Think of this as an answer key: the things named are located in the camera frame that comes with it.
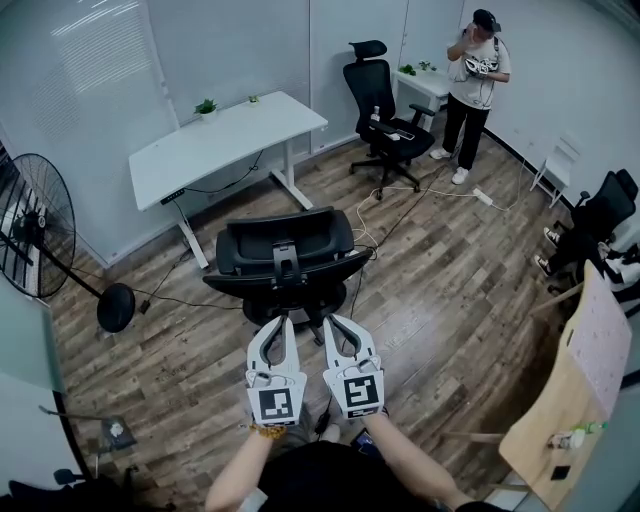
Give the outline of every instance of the black pants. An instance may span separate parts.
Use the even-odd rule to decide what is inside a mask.
[[[549,270],[555,273],[565,265],[578,262],[578,282],[584,279],[584,263],[590,260],[600,274],[605,272],[602,258],[598,252],[598,242],[586,231],[574,228],[560,236],[556,253],[549,258]]]
[[[470,170],[473,167],[473,161],[476,159],[478,144],[480,144],[480,137],[482,136],[482,129],[487,122],[489,112],[490,110],[469,107],[449,94],[447,125],[444,129],[442,147],[445,151],[453,153],[458,142],[458,135],[460,135],[460,128],[462,128],[462,123],[466,119],[467,125],[464,129],[464,140],[458,156],[458,165],[463,169]]]

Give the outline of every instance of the power strip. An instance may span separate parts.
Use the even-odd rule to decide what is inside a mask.
[[[493,206],[493,199],[491,199],[487,194],[482,192],[479,188],[473,189],[473,195],[476,196],[480,201],[482,201],[487,206]]]

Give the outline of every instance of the fan base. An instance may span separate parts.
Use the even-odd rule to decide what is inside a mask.
[[[98,323],[107,332],[120,332],[129,325],[135,310],[133,290],[122,283],[112,284],[98,301]]]

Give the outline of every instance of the electric fan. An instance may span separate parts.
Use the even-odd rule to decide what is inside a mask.
[[[67,276],[98,298],[98,323],[120,332],[131,321],[135,296],[116,283],[102,293],[71,271],[76,221],[67,186],[46,158],[25,154],[0,167],[0,268],[31,297],[56,293]]]

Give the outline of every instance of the hand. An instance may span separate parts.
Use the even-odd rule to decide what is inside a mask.
[[[476,27],[475,23],[469,23],[467,25],[467,31],[464,33],[464,38],[467,44],[471,44],[473,43],[473,41],[475,40],[475,35],[476,35],[476,30],[478,27]]]

